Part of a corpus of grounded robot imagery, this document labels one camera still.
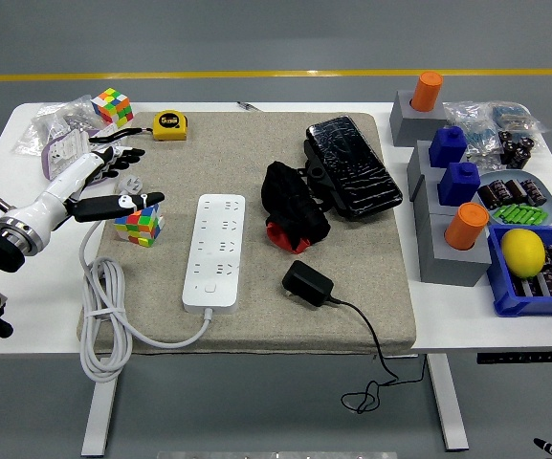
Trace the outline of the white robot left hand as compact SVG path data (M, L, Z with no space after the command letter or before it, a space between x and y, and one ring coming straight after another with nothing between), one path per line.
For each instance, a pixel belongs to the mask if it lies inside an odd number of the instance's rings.
M110 220L162 202L165 195L161 192L79 198L82 190L103 173L136 163L142 154L138 149L108 147L82 155L54 178L32 204L7 211L0 218L0 231L22 252L32 255L42 251L51 233L70 217L80 223Z

